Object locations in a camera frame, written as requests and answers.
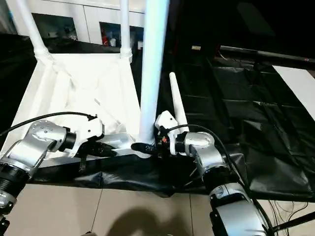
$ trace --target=black tablecloth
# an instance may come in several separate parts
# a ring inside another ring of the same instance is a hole
[[[44,41],[51,53],[113,53],[117,49],[71,40]],[[0,129],[13,121],[36,65],[27,37],[0,35]],[[141,53],[131,64],[138,97]],[[226,144],[258,199],[315,202],[315,121],[270,66],[164,55],[157,114],[173,113],[168,73],[177,75],[188,122],[212,129]],[[2,146],[4,137],[0,138]],[[41,168],[32,183],[205,193],[189,157],[141,159],[135,155]]]

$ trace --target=robotic arm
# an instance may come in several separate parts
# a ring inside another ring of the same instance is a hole
[[[267,223],[224,161],[208,133],[177,136],[175,150],[195,158],[197,169],[209,192],[213,232],[216,236],[266,236]]]
[[[180,134],[175,129],[170,131],[161,125],[157,127],[160,131],[155,146],[135,143],[132,149],[141,151],[139,147],[144,145],[142,151],[146,153],[179,152],[195,158],[198,172],[209,192],[213,209],[210,218],[216,236],[268,235],[265,218],[239,183],[239,178],[228,159],[225,161],[215,147],[212,135],[204,132]],[[88,130],[88,133],[91,133],[89,137],[95,134],[100,136],[102,130]],[[33,177],[47,152],[59,150],[69,152],[70,156],[73,156],[81,144],[87,141],[87,137],[84,132],[72,133],[69,128],[39,120],[30,126],[22,140],[17,141],[7,151],[0,159],[0,235],[3,235],[9,226],[4,215],[11,212],[17,202],[17,196]]]
[[[195,159],[209,192],[213,210],[210,218],[215,236],[273,235],[269,233],[269,219],[247,195],[228,157],[225,161],[215,147],[214,137],[205,132],[180,134],[174,120],[169,112],[162,113],[156,121],[159,132],[155,145],[135,143],[132,149],[148,154],[179,152]]]
[[[106,144],[91,142],[94,146],[100,145],[97,146],[97,151],[88,148],[89,138],[101,137],[102,128],[102,123],[97,118],[89,119],[76,133],[47,120],[38,120],[31,124],[25,137],[17,141],[0,159],[0,235],[9,226],[4,215],[11,212],[17,196],[36,173],[47,152],[67,152],[70,157],[74,157],[77,151],[84,154],[98,151],[98,156],[101,156],[99,152],[108,154],[104,149]]]

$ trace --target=white metal pole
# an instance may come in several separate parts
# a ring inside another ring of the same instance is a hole
[[[175,119],[177,120],[178,124],[187,124],[186,114],[182,102],[182,97],[179,92],[178,84],[176,75],[174,72],[169,73],[169,80],[171,83],[172,89],[172,97],[173,97],[173,105],[174,105],[174,112],[175,112]],[[188,127],[183,127],[179,129],[181,133],[187,131],[189,132]]]
[[[129,58],[132,62],[132,52],[130,48],[130,28],[129,28],[129,1],[120,0],[120,16],[121,16],[121,40],[122,47],[120,48],[120,55],[122,58]]]
[[[146,1],[139,140],[147,144],[154,142],[168,6],[169,0]]]
[[[26,3],[26,0],[16,0],[16,3],[20,9],[21,16],[26,24],[26,27],[30,32],[30,39],[34,47],[35,57],[41,58],[49,56],[49,52],[45,47],[43,40],[41,39],[34,18]]]

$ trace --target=black cable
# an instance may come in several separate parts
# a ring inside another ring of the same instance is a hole
[[[281,205],[277,202],[277,204],[278,204],[278,207],[280,207],[283,211],[285,211],[285,212],[288,212],[288,213],[292,213],[293,211],[294,211],[294,201],[292,201],[292,211],[287,211],[287,210],[285,210],[285,209],[283,209],[282,207],[281,207]]]
[[[282,222],[284,223],[285,221],[282,219],[282,216],[280,215],[280,211],[279,211],[279,208],[277,207],[276,201],[274,201],[274,203],[275,203],[275,207],[276,207],[276,209],[277,209],[277,211],[278,211],[279,217],[280,217],[280,219],[282,220]]]
[[[183,127],[197,127],[197,128],[201,128],[201,129],[204,129],[205,131],[207,131],[209,134],[211,134],[220,144],[220,146],[222,147],[223,151],[224,151],[224,154],[226,155],[226,158],[227,160],[230,162],[230,161],[233,161],[230,157],[230,155],[228,154],[224,144],[222,143],[221,139],[210,129],[202,126],[202,125],[199,125],[199,124],[181,124],[181,125],[177,125],[177,126],[174,126],[172,128],[169,128],[167,129],[167,132],[170,132],[174,129],[179,129],[179,128],[183,128]]]
[[[11,132],[12,130],[14,129],[17,129],[23,125],[26,125],[28,123],[31,123],[31,122],[34,122],[34,121],[37,121],[39,119],[44,119],[44,118],[48,118],[48,117],[54,117],[54,116],[61,116],[61,115],[78,115],[78,116],[84,116],[84,117],[87,117],[89,120],[92,120],[96,117],[94,116],[91,116],[89,114],[85,114],[85,113],[81,113],[81,112],[56,112],[56,113],[50,113],[50,114],[46,114],[46,115],[43,115],[43,116],[39,116],[39,117],[35,117],[35,118],[32,118],[32,119],[28,119],[24,122],[21,122],[19,124],[16,124],[14,126],[12,126],[11,128],[3,131],[0,133],[0,136],[4,135],[4,134],[7,134],[9,132]]]
[[[274,215],[274,217],[275,217],[276,224],[278,225],[277,214],[276,214],[276,211],[275,211],[275,209],[274,209],[274,206],[272,205],[272,203],[271,203],[270,200],[268,200],[268,202],[269,202],[269,205],[271,206],[273,215]]]
[[[175,127],[169,128],[166,131],[167,131],[167,133],[169,133],[170,131],[172,131],[174,129],[183,128],[183,127],[197,127],[197,128],[201,128],[201,129],[207,131],[209,134],[211,134],[216,139],[216,141],[220,144],[221,148],[223,149],[223,152],[227,158],[227,161],[228,161],[230,168],[232,170],[235,168],[236,173],[238,173],[240,175],[240,171],[238,170],[236,163],[231,158],[230,154],[227,152],[223,142],[212,130],[210,130],[210,129],[202,126],[202,125],[198,125],[198,124],[182,124],[182,125],[177,125]],[[244,188],[245,192],[250,196],[250,188],[246,185],[246,182],[242,179],[241,175],[240,175],[240,179],[242,180],[243,183],[240,182],[239,184],[241,184],[241,186]],[[271,224],[270,219],[269,219],[267,213],[265,212],[264,208],[257,201],[257,199],[255,199],[254,197],[251,197],[251,199],[252,199],[252,202],[254,203],[254,205],[260,210],[260,212],[264,216],[269,230],[272,231],[273,230],[272,224]]]
[[[294,215],[294,214],[296,214],[296,213],[298,213],[299,211],[301,211],[301,210],[304,210],[305,208],[307,208],[308,207],[308,205],[309,205],[309,203],[307,202],[306,203],[306,205],[304,206],[304,207],[302,207],[301,209],[299,209],[299,210],[297,210],[297,211],[295,211],[290,217],[289,217],[289,219],[287,220],[288,222],[290,221],[290,219],[292,218],[292,216]],[[286,232],[287,232],[287,236],[290,236],[290,233],[289,233],[289,228],[286,230]]]

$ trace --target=floor tile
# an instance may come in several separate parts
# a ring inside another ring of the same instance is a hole
[[[266,211],[266,213],[268,214],[271,223],[275,225],[276,223],[275,223],[274,213],[268,201],[259,200],[259,202],[264,208],[264,210]],[[295,212],[296,210],[301,209],[303,208],[303,206],[306,205],[306,203],[294,202],[294,208],[293,208],[292,202],[276,201],[277,207],[275,206],[274,201],[271,201],[271,204],[277,215],[278,224],[281,224],[284,221],[286,222],[292,212]],[[298,213],[294,214],[291,220],[299,216],[313,212],[313,211],[315,211],[315,203],[309,203],[306,209],[301,210]],[[289,233],[290,233],[290,236],[314,236],[315,235],[314,229],[315,229],[315,221],[310,221],[308,223],[290,228]],[[285,231],[280,231],[279,236],[286,236]]]
[[[213,236],[209,217],[211,210],[207,195],[190,195],[193,236]]]
[[[100,189],[28,184],[5,236],[80,236],[92,228]]]
[[[104,189],[93,226],[97,236],[191,236],[188,194]]]

